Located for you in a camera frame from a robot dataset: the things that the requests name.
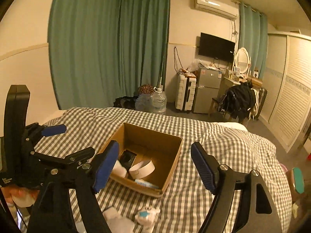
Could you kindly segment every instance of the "black jacket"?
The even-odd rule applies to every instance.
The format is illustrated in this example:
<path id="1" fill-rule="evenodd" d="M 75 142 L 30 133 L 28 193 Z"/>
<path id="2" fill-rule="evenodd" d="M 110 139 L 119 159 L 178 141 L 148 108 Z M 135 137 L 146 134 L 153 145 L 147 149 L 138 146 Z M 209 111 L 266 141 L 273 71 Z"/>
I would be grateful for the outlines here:
<path id="1" fill-rule="evenodd" d="M 239 120 L 248 117 L 256 103 L 255 93 L 251 88 L 251 82 L 230 87 L 218 104 L 217 111 L 228 112 L 232 118 L 238 117 Z"/>

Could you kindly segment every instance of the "blue star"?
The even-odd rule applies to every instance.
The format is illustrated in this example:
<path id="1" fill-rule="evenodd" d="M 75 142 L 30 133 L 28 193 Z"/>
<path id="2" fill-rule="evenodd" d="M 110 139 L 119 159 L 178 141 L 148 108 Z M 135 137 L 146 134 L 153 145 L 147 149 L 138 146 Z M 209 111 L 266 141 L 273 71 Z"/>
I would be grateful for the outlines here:
<path id="1" fill-rule="evenodd" d="M 139 212 L 139 216 L 141 217 L 147 217 L 147 215 L 150 215 L 150 213 L 148 213 L 147 211 Z"/>

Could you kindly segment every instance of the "television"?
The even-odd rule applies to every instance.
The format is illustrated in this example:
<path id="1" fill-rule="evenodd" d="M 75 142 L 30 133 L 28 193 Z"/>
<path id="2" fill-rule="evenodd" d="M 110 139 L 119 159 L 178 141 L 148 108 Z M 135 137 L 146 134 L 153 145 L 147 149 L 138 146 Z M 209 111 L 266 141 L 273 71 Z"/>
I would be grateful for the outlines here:
<path id="1" fill-rule="evenodd" d="M 199 55 L 233 62 L 235 43 L 201 32 Z"/>

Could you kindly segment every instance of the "gray floor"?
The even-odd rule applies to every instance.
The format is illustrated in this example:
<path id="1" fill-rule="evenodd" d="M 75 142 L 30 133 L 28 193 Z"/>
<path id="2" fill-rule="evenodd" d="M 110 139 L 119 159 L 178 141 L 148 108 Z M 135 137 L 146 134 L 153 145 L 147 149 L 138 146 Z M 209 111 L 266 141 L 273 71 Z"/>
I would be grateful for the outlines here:
<path id="1" fill-rule="evenodd" d="M 168 103 L 166 106 L 166 115 L 184 117 L 189 119 L 195 119 L 206 122 L 227 122 L 221 113 L 215 112 L 211 115 L 208 114 L 195 114 L 192 112 L 183 112 L 175 109 L 173 103 Z M 249 132 L 257 134 L 261 137 L 267 138 L 276 146 L 276 158 L 288 169 L 293 167 L 299 167 L 304 175 L 306 184 L 310 183 L 311 180 L 311 161 L 307 161 L 307 152 L 304 148 L 297 150 L 295 153 L 286 153 L 285 149 L 275 138 L 275 136 L 268 130 L 268 128 L 259 120 L 250 120 L 247 124 Z"/>

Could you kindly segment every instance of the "checkered bedspread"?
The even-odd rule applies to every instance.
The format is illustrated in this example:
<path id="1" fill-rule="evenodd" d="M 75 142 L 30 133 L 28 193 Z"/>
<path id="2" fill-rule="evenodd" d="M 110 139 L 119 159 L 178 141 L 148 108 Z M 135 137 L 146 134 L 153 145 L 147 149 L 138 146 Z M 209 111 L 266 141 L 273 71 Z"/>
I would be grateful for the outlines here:
<path id="1" fill-rule="evenodd" d="M 276 160 L 276 148 L 267 139 L 249 132 L 215 123 L 127 109 L 72 108 L 47 123 L 64 123 L 67 132 L 41 139 L 35 150 L 62 158 L 88 146 L 97 152 L 124 122 L 181 137 L 181 154 L 173 180 L 162 198 L 139 194 L 109 180 L 97 194 L 102 211 L 114 206 L 122 216 L 135 221 L 134 216 L 142 206 L 159 207 L 161 213 L 153 232 L 198 232 L 213 201 L 213 195 L 204 188 L 190 156 L 191 144 L 199 141 L 220 164 L 227 164 L 235 171 L 248 173 L 257 169 L 261 173 L 276 205 L 283 232 L 287 232 L 291 217 L 291 195 L 286 175 Z M 224 232 L 231 232 L 234 225 L 239 192 L 235 192 Z M 74 190 L 70 190 L 70 197 L 74 218 L 80 221 Z M 141 229 L 136 223 L 134 232 L 141 232 Z"/>

